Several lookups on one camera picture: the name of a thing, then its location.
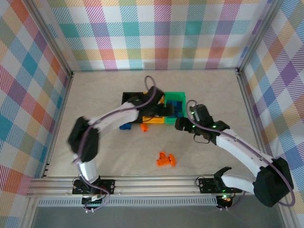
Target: orange toy piece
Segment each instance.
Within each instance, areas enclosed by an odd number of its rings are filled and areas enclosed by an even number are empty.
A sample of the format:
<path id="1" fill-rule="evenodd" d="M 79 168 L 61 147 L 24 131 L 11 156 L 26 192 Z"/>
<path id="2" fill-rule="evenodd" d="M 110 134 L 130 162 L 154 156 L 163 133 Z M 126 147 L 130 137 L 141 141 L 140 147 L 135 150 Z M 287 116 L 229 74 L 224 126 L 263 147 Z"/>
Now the orange toy piece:
<path id="1" fill-rule="evenodd" d="M 172 167 L 175 166 L 176 160 L 173 154 L 169 154 L 168 157 L 166 157 L 166 153 L 164 151 L 160 152 L 160 158 L 156 160 L 156 164 L 158 167 L 169 165 L 171 164 Z"/>
<path id="2" fill-rule="evenodd" d="M 141 129 L 142 129 L 143 132 L 146 132 L 149 128 L 145 123 L 144 124 L 141 123 Z"/>

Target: marble surface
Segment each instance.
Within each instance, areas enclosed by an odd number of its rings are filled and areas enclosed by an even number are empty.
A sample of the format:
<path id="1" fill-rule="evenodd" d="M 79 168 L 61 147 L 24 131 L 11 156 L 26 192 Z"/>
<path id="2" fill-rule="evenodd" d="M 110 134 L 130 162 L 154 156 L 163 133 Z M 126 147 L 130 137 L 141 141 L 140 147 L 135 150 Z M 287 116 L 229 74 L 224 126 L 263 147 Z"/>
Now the marble surface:
<path id="1" fill-rule="evenodd" d="M 151 75 L 163 91 L 184 91 L 187 100 L 207 106 L 214 120 L 226 122 L 256 146 L 237 78 L 233 70 L 116 71 L 76 73 L 63 115 L 48 176 L 77 176 L 67 138 L 80 116 L 102 115 L 121 104 L 123 92 L 145 91 L 144 77 Z M 176 167 L 157 167 L 159 152 L 174 154 Z M 224 166 L 231 172 L 250 174 L 227 151 L 193 141 L 193 135 L 174 125 L 150 124 L 147 132 L 133 124 L 130 131 L 116 129 L 100 140 L 96 157 L 100 175 L 214 174 Z"/>

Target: purple cable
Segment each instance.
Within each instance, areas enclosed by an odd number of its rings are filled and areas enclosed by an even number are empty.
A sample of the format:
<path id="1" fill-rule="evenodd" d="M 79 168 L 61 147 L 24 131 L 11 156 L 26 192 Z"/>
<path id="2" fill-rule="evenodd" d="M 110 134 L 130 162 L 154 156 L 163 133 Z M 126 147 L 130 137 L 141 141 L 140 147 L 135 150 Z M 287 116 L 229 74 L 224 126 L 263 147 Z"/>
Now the purple cable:
<path id="1" fill-rule="evenodd" d="M 108 114 L 102 116 L 102 117 L 99 118 L 98 120 L 96 120 L 93 124 L 91 124 L 91 125 L 88 127 L 88 129 L 85 131 L 85 133 L 83 134 L 83 136 L 82 136 L 82 139 L 81 139 L 81 141 L 80 141 L 80 145 L 79 145 L 79 148 L 78 148 L 78 152 L 77 152 L 78 157 L 77 157 L 75 160 L 73 160 L 73 163 L 77 163 L 78 161 L 80 161 L 81 155 L 82 155 L 82 153 L 83 153 L 83 148 L 84 148 L 84 145 L 85 145 L 85 142 L 86 142 L 86 138 L 87 138 L 87 136 L 88 136 L 88 132 L 89 132 L 96 124 L 100 123 L 102 120 L 104 120 L 105 118 L 107 118 L 107 117 L 109 117 L 109 116 L 111 116 L 111 115 L 113 115 L 113 114 L 120 113 L 120 112 L 124 112 L 124 111 L 128 111 L 128 110 L 133 110 L 133 109 L 137 109 L 137 108 L 142 108 L 142 107 L 146 106 L 148 103 L 150 103 L 150 102 L 153 100 L 153 98 L 154 98 L 155 95 L 156 95 L 156 90 L 157 90 L 157 89 L 156 89 L 156 83 L 155 83 L 154 78 L 152 78 L 151 76 L 146 76 L 146 77 L 144 78 L 144 84 L 145 84 L 147 90 L 149 90 L 148 85 L 147 85 L 147 79 L 148 79 L 148 78 L 150 78 L 150 79 L 152 80 L 153 86 L 154 86 L 152 96 L 149 98 L 149 100 L 148 100 L 147 102 L 145 102 L 145 103 L 143 103 L 143 104 L 141 104 L 141 105 L 135 106 L 135 107 L 124 108 L 124 109 L 119 109 L 119 110 L 115 110 L 115 111 L 113 111 L 113 112 L 110 112 L 110 113 L 108 113 Z M 107 197 L 107 200 L 106 200 L 104 203 L 102 203 L 100 206 L 98 206 L 97 208 L 92 209 L 92 212 L 97 211 L 97 210 L 99 210 L 100 208 L 102 208 L 106 203 L 108 203 L 108 201 L 109 201 L 109 199 L 110 199 L 110 193 L 109 193 L 108 190 L 106 190 L 106 189 L 104 189 L 104 188 L 101 188 L 101 187 L 99 187 L 99 186 L 93 185 L 93 184 L 91 184 L 88 180 L 86 180 L 86 179 L 84 178 L 84 176 L 82 175 L 82 173 L 81 173 L 79 164 L 77 164 L 77 166 L 78 166 L 78 169 L 79 169 L 80 174 L 81 174 L 81 176 L 82 176 L 82 179 L 85 181 L 85 183 L 86 183 L 87 185 L 91 186 L 92 188 L 96 188 L 96 189 L 99 189 L 99 190 L 104 191 L 105 193 L 107 193 L 107 196 L 108 196 L 108 197 Z"/>
<path id="2" fill-rule="evenodd" d="M 93 124 L 91 124 L 91 125 L 87 128 L 87 130 L 84 132 L 84 134 L 83 134 L 83 136 L 82 136 L 82 139 L 81 139 L 80 144 L 79 144 L 78 152 L 77 152 L 78 157 L 77 157 L 75 160 L 73 160 L 73 163 L 76 163 L 76 162 L 80 161 L 80 158 L 81 158 L 81 155 L 82 155 L 82 153 L 83 153 L 83 149 L 84 149 L 84 146 L 85 146 L 85 142 L 86 142 L 86 138 L 87 138 L 87 136 L 88 136 L 88 133 L 89 133 L 89 131 L 90 131 L 96 124 L 100 123 L 102 120 L 104 120 L 105 118 L 107 118 L 107 117 L 109 117 L 109 116 L 111 116 L 111 115 L 113 115 L 113 114 L 121 113 L 121 112 L 128 111 L 128 110 L 133 110 L 133 109 L 137 109 L 137 108 L 142 108 L 142 107 L 146 106 L 148 103 L 150 103 L 150 102 L 153 100 L 153 98 L 154 98 L 155 95 L 156 95 L 156 83 L 155 83 L 154 78 L 152 78 L 151 76 L 146 76 L 146 77 L 144 78 L 144 84 L 145 84 L 147 90 L 149 90 L 148 85 L 147 85 L 147 79 L 148 79 L 148 78 L 150 78 L 150 79 L 152 80 L 153 86 L 155 86 L 154 89 L 153 89 L 153 93 L 152 93 L 152 96 L 150 97 L 150 99 L 149 99 L 147 102 L 145 102 L 145 103 L 143 103 L 143 104 L 141 104 L 141 105 L 139 105 L 139 106 L 135 106 L 135 107 L 131 107 L 131 108 L 124 108 L 124 109 L 114 110 L 113 112 L 110 112 L 110 113 L 108 113 L 108 114 L 102 116 L 101 118 L 99 118 L 98 120 L 96 120 Z"/>
<path id="3" fill-rule="evenodd" d="M 188 112 L 188 106 L 189 106 L 189 103 L 190 102 L 194 102 L 195 105 L 197 105 L 197 102 L 195 100 L 189 100 L 187 103 L 186 103 L 186 113 L 187 113 L 187 118 L 189 119 L 189 121 L 197 126 L 198 128 L 202 129 L 202 130 L 205 130 L 205 131 L 210 131 L 210 132 L 216 132 L 216 133 L 219 133 L 219 134 L 222 134 L 236 142 L 238 142 L 239 144 L 241 144 L 242 146 L 244 146 L 246 149 L 248 149 L 250 152 L 252 152 L 254 155 L 256 155 L 257 157 L 259 157 L 260 159 L 262 159 L 267 165 L 269 165 L 271 168 L 273 168 L 277 174 L 279 174 L 279 176 L 282 178 L 282 180 L 284 181 L 284 183 L 286 184 L 286 186 L 288 187 L 288 190 L 291 194 L 291 199 L 292 199 L 292 202 L 290 204 L 286 204 L 286 203 L 282 203 L 282 202 L 279 202 L 279 204 L 281 204 L 282 206 L 287 206 L 287 207 L 292 207 L 294 204 L 295 204 L 295 194 L 294 194 L 294 191 L 292 189 L 292 187 L 290 186 L 288 180 L 285 178 L 285 176 L 280 172 L 280 170 L 278 170 L 272 163 L 270 163 L 267 159 L 265 159 L 262 155 L 260 155 L 258 152 L 256 152 L 255 150 L 253 150 L 250 146 L 248 146 L 246 143 L 244 143 L 243 141 L 239 140 L 238 138 L 234 137 L 233 135 L 230 135 L 226 132 L 221 132 L 219 130 L 215 130 L 215 129 L 211 129 L 211 128 L 207 128 L 207 127 L 203 127 L 203 126 L 200 126 L 198 125 L 196 122 L 194 122 L 192 119 L 191 119 L 191 116 Z"/>

